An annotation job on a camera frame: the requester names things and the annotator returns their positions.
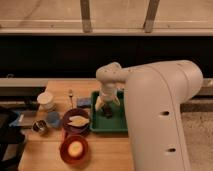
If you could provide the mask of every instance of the orange bowl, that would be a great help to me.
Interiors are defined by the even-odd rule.
[[[68,148],[73,141],[79,141],[82,143],[83,152],[79,157],[71,157],[68,153]],[[62,143],[60,148],[60,155],[62,160],[70,165],[79,165],[83,163],[88,155],[89,146],[86,139],[81,135],[71,135],[70,137],[66,138],[65,141]]]

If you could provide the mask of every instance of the food item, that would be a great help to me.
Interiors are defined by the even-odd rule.
[[[69,120],[71,122],[67,123],[68,125],[71,125],[71,126],[75,126],[75,127],[82,127],[86,124],[89,123],[89,119],[83,117],[83,116],[71,116],[69,118]]]
[[[68,154],[73,158],[78,158],[83,153],[83,145],[80,141],[73,141],[68,147]]]

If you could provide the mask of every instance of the bowl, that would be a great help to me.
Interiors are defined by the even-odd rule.
[[[69,153],[68,153],[69,145],[73,141],[79,141],[82,144],[82,146],[83,146],[82,154],[78,158],[71,157],[69,155]],[[86,159],[87,159],[88,152],[89,152],[88,143],[87,143],[86,139],[83,136],[81,136],[81,135],[71,135],[71,136],[69,136],[68,138],[66,138],[64,140],[64,142],[62,143],[61,148],[60,148],[61,159],[65,163],[67,163],[69,165],[72,165],[72,166],[78,166],[78,165],[83,164],[86,161]]]
[[[64,128],[64,130],[67,133],[69,133],[69,134],[83,134],[83,133],[86,133],[89,130],[89,123],[82,126],[82,127],[74,127],[74,126],[68,125],[68,123],[70,122],[69,118],[71,116],[83,116],[87,119],[90,119],[88,113],[81,108],[74,108],[74,109],[67,111],[64,114],[63,119],[62,119],[62,127]]]

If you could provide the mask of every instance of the ceramic cup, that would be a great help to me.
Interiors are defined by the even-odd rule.
[[[56,111],[48,112],[46,116],[46,122],[53,128],[60,128],[61,119],[59,113]]]
[[[33,131],[43,135],[45,133],[47,133],[48,131],[48,127],[47,127],[47,124],[44,120],[39,120],[39,121],[36,121],[34,124],[33,124],[33,127],[32,127]]]
[[[50,92],[39,94],[37,101],[46,111],[52,111],[54,109],[55,104],[53,102],[53,95]]]

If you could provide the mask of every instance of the floor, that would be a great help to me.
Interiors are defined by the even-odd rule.
[[[90,0],[90,16],[95,29],[142,28],[148,0]],[[162,0],[155,28],[212,28],[213,1]],[[81,29],[80,1],[0,0],[2,28]]]

